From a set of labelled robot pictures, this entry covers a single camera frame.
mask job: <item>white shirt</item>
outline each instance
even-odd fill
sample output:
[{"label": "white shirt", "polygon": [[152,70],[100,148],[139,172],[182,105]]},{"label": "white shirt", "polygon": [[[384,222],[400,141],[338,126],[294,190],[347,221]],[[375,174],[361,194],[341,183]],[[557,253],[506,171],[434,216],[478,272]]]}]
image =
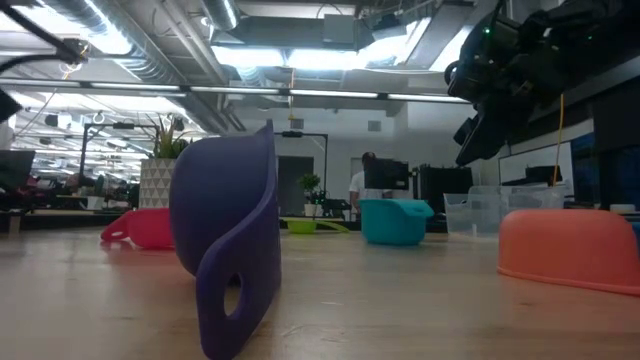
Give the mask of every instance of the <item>white shirt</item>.
[{"label": "white shirt", "polygon": [[360,171],[351,178],[349,192],[357,192],[358,199],[382,199],[382,194],[391,192],[391,190],[365,189],[364,171]]}]

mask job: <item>light fixture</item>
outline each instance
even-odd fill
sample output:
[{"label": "light fixture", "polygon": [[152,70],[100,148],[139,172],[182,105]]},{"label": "light fixture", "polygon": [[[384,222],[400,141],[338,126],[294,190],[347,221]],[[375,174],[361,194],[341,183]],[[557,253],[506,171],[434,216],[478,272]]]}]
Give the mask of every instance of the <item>light fixture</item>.
[{"label": "light fixture", "polygon": [[102,111],[98,111],[97,114],[94,114],[91,121],[94,124],[102,124],[104,122],[104,114],[102,113]]},{"label": "light fixture", "polygon": [[218,86],[192,86],[191,90],[196,92],[213,92],[222,94],[251,94],[251,95],[278,95],[278,89],[263,88],[240,88],[240,87],[218,87]]},{"label": "light fixture", "polygon": [[[0,78],[0,85],[16,85],[15,79],[12,78]],[[17,86],[43,86],[43,87],[59,87],[59,88],[79,88],[81,87],[78,81],[69,80],[38,80],[38,79],[20,79],[20,83]]]},{"label": "light fixture", "polygon": [[[15,9],[50,33],[66,35],[65,37],[82,37],[104,53],[124,55],[131,51],[131,43],[92,1],[85,1],[85,4],[100,18],[102,26],[99,33],[94,33],[79,23],[67,20],[47,6],[46,1],[37,0],[37,2],[40,6],[15,6]],[[0,17],[0,30],[26,32],[23,27],[5,16]]]},{"label": "light fixture", "polygon": [[154,84],[127,84],[127,83],[103,83],[94,82],[91,84],[94,88],[98,89],[131,89],[131,90],[144,90],[144,91],[171,91],[180,90],[177,85],[154,85]]},{"label": "light fixture", "polygon": [[278,49],[230,48],[212,46],[221,64],[235,67],[284,66],[284,58]]},{"label": "light fixture", "polygon": [[107,139],[106,143],[119,148],[126,148],[129,145],[127,142],[118,139]]},{"label": "light fixture", "polygon": [[355,51],[339,50],[293,50],[287,65],[304,70],[351,70],[357,67]]},{"label": "light fixture", "polygon": [[[82,154],[81,151],[75,150],[40,150],[36,149],[36,153],[39,154],[60,154],[60,155],[75,155],[80,156]],[[87,151],[86,155],[104,155],[104,156],[120,156],[120,157],[128,157],[132,159],[148,159],[146,154],[134,153],[134,152],[121,152],[121,151]]]},{"label": "light fixture", "polygon": [[375,99],[378,97],[377,93],[359,92],[359,91],[324,91],[324,90],[303,90],[303,89],[291,89],[291,95],[298,96],[336,96],[336,97],[350,97],[357,99]]},{"label": "light fixture", "polygon": [[471,32],[471,26],[465,26],[449,41],[442,50],[436,61],[429,68],[430,71],[444,71],[449,64],[460,58],[460,48],[467,40]]},{"label": "light fixture", "polygon": [[45,173],[45,174],[59,174],[59,173],[64,173],[69,175],[74,174],[73,171],[70,171],[67,169],[35,169],[35,171],[40,173]]},{"label": "light fixture", "polygon": [[446,95],[414,95],[414,94],[389,94],[389,100],[417,101],[417,102],[442,102],[468,104],[469,102],[460,98]]}]

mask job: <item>clear plastic container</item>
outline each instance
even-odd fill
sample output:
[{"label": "clear plastic container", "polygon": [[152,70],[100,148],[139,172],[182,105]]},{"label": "clear plastic container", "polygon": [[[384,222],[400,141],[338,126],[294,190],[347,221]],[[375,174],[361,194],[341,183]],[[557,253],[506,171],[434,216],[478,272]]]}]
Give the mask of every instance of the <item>clear plastic container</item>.
[{"label": "clear plastic container", "polygon": [[447,214],[447,232],[473,236],[473,220],[467,194],[444,194],[444,208]]},{"label": "clear plastic container", "polygon": [[564,187],[473,186],[469,194],[444,194],[449,233],[497,237],[507,214],[522,209],[562,209]]}]

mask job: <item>green plant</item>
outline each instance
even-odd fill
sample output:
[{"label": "green plant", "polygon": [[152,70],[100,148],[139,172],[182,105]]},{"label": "green plant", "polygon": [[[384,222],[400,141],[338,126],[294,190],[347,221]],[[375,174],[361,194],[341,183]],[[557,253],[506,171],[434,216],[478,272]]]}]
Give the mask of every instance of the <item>green plant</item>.
[{"label": "green plant", "polygon": [[298,179],[298,184],[305,193],[312,193],[320,185],[320,177],[316,174],[304,174]]},{"label": "green plant", "polygon": [[316,174],[304,174],[298,179],[298,184],[304,191],[304,195],[310,204],[319,204],[324,200],[324,191],[318,190],[320,177]]},{"label": "green plant", "polygon": [[184,149],[193,142],[193,140],[188,142],[187,140],[182,139],[182,137],[188,132],[180,134],[176,139],[173,138],[176,126],[179,126],[183,122],[181,117],[174,116],[174,114],[167,114],[164,117],[158,114],[158,117],[159,121],[156,123],[149,115],[147,115],[147,118],[159,128],[158,136],[154,136],[153,155],[149,155],[149,158],[177,159]]}]

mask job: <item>orange wire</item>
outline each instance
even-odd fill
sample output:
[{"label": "orange wire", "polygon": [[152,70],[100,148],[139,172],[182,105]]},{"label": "orange wire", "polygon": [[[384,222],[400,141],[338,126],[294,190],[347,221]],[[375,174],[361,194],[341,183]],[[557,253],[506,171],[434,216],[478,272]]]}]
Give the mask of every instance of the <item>orange wire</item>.
[{"label": "orange wire", "polygon": [[562,142],[562,127],[564,125],[564,94],[560,95],[560,127],[558,128],[558,148],[556,149],[556,166],[553,169],[553,186],[558,181],[558,163],[560,162],[560,143]]}]

